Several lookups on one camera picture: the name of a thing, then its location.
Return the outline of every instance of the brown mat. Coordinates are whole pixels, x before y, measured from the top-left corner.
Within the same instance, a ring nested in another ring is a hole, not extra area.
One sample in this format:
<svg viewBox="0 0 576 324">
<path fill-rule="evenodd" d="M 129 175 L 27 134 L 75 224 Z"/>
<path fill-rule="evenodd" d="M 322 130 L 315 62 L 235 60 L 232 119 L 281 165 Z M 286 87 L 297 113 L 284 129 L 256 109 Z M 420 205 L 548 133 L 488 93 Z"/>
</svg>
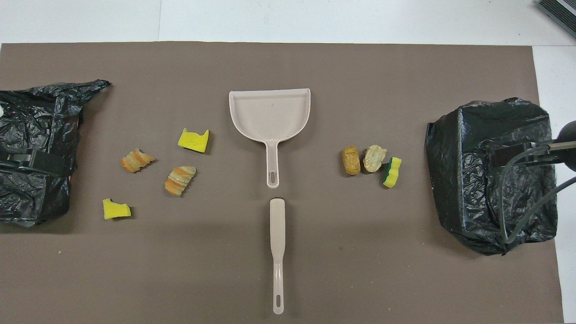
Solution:
<svg viewBox="0 0 576 324">
<path fill-rule="evenodd" d="M 530 47 L 360 44 L 4 44 L 0 88 L 106 79 L 85 111 L 67 215 L 1 226 L 0 322 L 562 322 L 554 242 L 505 257 L 462 246 L 438 223 L 426 123 L 472 100 L 538 102 Z M 231 90 L 312 90 L 310 120 L 279 147 L 242 136 Z M 210 129 L 200 154 L 182 132 Z M 403 159 L 347 178 L 340 151 L 380 144 Z M 158 158 L 120 167 L 135 147 Z M 198 174 L 181 198 L 173 167 Z M 272 312 L 268 201 L 287 204 L 285 313 Z M 134 217 L 104 220 L 102 199 Z"/>
</svg>

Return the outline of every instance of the white floor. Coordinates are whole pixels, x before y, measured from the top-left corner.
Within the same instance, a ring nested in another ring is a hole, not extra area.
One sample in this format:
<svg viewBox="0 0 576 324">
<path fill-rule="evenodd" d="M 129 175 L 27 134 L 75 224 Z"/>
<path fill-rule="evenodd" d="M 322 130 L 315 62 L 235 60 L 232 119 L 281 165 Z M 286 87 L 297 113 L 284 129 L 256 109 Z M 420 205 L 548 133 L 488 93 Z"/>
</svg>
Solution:
<svg viewBox="0 0 576 324">
<path fill-rule="evenodd" d="M 533 46 L 552 130 L 576 120 L 576 39 L 533 0 L 0 0 L 0 44 L 159 40 Z M 574 175 L 557 170 L 559 183 Z M 558 196 L 566 322 L 576 322 L 575 194 Z"/>
</svg>

